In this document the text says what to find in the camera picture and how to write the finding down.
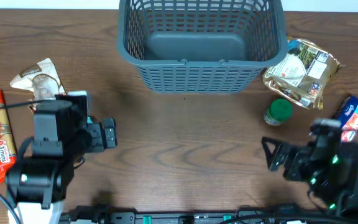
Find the green lid jar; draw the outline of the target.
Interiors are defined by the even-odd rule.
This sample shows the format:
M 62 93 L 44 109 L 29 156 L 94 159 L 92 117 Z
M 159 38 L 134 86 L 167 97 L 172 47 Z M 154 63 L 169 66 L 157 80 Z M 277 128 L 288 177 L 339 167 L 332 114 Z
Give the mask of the green lid jar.
M 264 121 L 271 126 L 279 126 L 287 121 L 293 114 L 291 103 L 285 99 L 276 99 L 264 113 Z

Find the blue tissue pack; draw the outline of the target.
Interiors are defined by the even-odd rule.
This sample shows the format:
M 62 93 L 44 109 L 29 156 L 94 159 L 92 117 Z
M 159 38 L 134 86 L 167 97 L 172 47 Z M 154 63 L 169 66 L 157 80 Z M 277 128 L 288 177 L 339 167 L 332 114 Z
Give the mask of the blue tissue pack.
M 358 132 L 358 98 L 347 97 L 334 115 L 334 119 L 341 123 L 341 141 L 351 142 Z

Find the gold foil food pouch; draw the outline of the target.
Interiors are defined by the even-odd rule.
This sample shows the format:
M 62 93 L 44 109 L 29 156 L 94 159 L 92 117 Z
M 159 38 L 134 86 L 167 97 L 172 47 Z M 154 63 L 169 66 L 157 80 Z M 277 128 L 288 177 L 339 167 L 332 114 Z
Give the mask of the gold foil food pouch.
M 265 86 L 308 110 L 323 108 L 323 90 L 344 65 L 331 53 L 302 38 L 288 38 L 288 53 L 262 75 Z

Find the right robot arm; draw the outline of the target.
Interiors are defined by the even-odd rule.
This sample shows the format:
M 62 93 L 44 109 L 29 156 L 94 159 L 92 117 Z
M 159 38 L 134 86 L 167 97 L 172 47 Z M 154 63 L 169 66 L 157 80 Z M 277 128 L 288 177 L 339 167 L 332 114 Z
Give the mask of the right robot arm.
M 269 171 L 283 167 L 286 180 L 307 183 L 337 216 L 358 216 L 358 143 L 342 141 L 342 133 L 340 121 L 317 119 L 304 146 L 268 137 L 261 144 Z

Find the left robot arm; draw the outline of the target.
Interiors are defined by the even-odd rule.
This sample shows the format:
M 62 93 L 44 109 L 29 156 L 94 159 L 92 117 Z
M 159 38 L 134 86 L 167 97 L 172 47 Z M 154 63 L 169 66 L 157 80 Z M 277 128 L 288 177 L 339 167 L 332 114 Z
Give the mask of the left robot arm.
M 58 223 L 78 162 L 117 147 L 114 118 L 93 120 L 85 91 L 35 105 L 34 135 L 21 144 L 5 176 L 9 223 Z

